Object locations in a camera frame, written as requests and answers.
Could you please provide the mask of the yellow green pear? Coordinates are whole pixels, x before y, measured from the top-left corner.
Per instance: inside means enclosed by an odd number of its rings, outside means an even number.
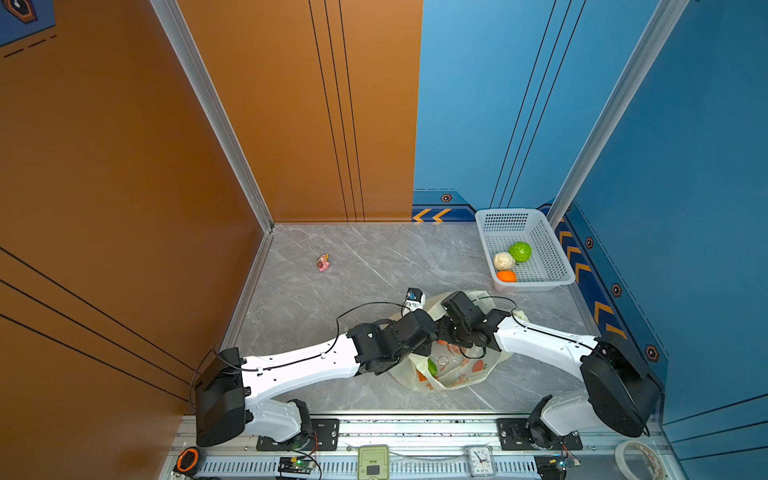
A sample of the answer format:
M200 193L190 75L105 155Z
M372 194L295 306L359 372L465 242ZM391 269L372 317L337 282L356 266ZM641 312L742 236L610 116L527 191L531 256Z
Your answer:
M432 361L431 358L427 359L427 364L428 364L428 372L432 377L436 378L438 374L438 368L436 364Z

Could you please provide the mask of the yellow translucent plastic bag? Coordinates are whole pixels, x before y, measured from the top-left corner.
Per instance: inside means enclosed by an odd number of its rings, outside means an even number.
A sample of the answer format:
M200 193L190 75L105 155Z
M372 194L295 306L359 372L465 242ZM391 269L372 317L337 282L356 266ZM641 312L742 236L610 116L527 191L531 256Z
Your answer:
M480 347L463 349L435 341L428 356L410 353L388 374L402 386L419 393L454 391L482 383L511 357L510 353L487 349L483 354ZM436 378L428 372L428 358L438 368Z

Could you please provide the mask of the orange tangerine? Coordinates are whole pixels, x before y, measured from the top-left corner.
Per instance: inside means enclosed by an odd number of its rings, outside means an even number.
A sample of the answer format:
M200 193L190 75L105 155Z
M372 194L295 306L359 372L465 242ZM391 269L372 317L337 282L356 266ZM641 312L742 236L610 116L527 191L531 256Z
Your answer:
M517 281L517 275L512 270L501 270L496 272L499 281L512 283Z

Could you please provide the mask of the cream bumpy fruit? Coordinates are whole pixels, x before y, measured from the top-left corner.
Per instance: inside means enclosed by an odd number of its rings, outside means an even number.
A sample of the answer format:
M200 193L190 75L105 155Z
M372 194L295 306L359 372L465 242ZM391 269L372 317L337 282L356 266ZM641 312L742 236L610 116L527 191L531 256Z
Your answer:
M507 251L499 252L493 257L493 266L497 271L511 271L515 265L515 258Z

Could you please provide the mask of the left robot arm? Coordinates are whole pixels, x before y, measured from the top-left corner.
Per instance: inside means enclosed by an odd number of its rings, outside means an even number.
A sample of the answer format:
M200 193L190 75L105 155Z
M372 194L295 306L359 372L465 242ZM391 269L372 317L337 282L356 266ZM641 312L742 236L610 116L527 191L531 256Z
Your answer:
M194 384L196 444L212 447L248 434L301 446L310 435L308 407L278 396L325 381L381 375L413 352L427 354L437 333L436 321L416 309L283 354L242 357L236 347L223 350Z

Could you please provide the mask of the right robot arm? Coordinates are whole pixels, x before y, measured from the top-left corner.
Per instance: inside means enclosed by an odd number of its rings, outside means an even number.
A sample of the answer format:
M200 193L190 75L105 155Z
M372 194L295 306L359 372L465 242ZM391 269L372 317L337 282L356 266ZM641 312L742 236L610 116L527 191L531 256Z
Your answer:
M546 395L531 411L524 432L533 447L551 449L574 432L602 425L630 438L646 432L664 387L622 335L576 335L532 324L511 311L484 311L463 291L440 305L445 311L438 321L440 340L524 355L582 381L581 391Z

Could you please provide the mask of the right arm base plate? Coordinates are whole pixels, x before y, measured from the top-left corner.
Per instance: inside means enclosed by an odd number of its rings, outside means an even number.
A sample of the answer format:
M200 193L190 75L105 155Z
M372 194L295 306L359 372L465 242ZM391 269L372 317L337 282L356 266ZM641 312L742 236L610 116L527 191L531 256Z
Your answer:
M541 421L530 424L525 418L500 418L496 420L497 434L503 451L522 450L567 450L583 449L577 432L557 436Z

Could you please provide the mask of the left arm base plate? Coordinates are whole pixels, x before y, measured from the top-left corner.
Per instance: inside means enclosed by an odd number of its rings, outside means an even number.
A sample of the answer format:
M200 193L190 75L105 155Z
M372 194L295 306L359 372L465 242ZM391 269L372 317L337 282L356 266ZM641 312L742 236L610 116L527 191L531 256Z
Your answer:
M336 451L339 439L340 421L334 418L313 418L311 425L302 425L299 433L286 441L276 442L269 437L259 437L256 445L258 451L274 452L297 450Z

